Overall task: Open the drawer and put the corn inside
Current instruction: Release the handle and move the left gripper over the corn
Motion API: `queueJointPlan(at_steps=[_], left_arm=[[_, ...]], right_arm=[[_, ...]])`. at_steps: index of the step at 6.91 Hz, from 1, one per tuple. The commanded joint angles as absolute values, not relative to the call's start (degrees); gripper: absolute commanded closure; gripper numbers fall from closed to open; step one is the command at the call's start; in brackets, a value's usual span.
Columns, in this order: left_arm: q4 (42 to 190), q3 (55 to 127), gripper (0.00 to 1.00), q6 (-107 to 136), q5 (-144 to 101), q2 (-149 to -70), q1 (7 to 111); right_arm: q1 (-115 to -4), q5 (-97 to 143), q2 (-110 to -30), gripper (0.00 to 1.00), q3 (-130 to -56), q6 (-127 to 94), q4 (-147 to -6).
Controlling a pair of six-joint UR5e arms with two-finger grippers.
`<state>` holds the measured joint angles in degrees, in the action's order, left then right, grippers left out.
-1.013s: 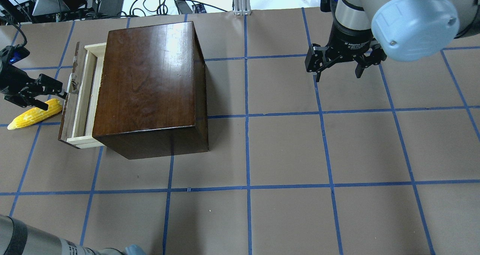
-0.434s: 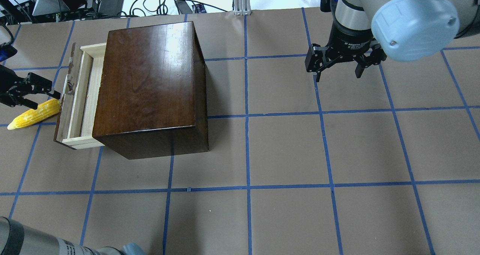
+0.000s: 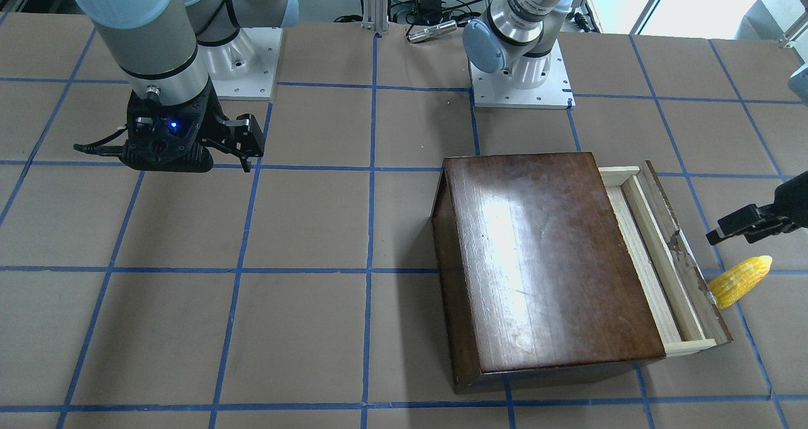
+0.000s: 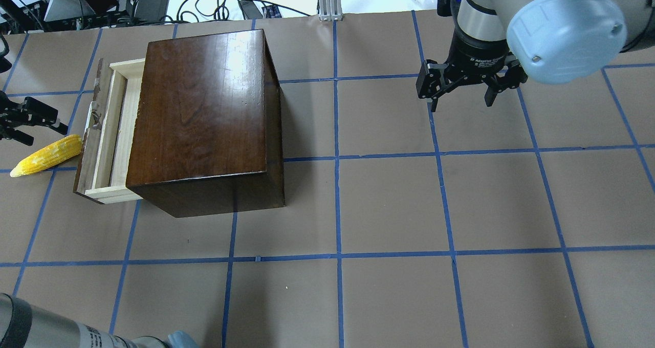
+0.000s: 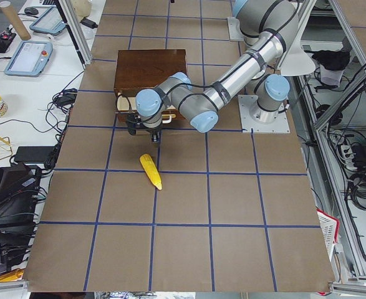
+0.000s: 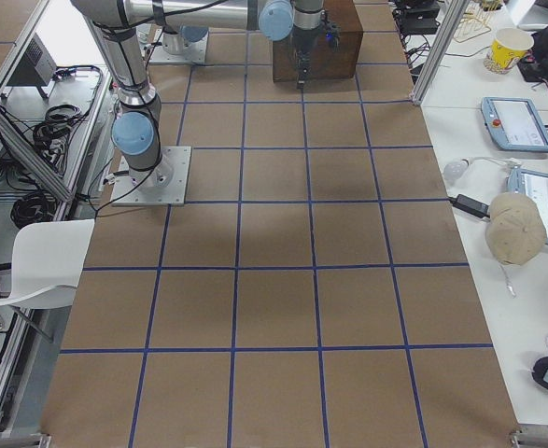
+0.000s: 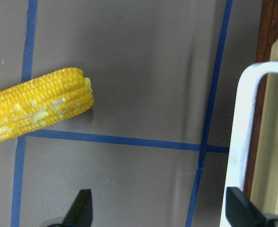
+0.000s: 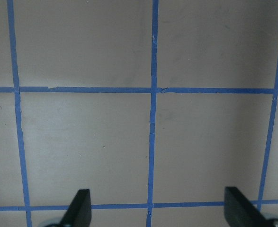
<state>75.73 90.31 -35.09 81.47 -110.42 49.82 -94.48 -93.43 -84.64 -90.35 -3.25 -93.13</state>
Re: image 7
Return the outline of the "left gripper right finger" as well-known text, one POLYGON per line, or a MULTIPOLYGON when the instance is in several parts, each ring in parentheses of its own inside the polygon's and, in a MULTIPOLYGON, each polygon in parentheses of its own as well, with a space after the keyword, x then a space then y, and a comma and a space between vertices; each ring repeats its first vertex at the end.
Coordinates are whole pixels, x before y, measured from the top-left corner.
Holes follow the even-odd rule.
POLYGON ((227 187, 225 216, 232 227, 265 227, 267 218, 237 187, 227 187))

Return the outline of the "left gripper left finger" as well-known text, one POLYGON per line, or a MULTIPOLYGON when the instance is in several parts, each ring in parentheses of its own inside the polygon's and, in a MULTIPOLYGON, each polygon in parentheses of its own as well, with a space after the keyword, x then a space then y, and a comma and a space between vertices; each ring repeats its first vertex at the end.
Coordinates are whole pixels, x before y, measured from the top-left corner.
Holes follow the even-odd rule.
POLYGON ((80 190, 63 219, 64 227, 90 227, 92 225, 91 189, 80 190))

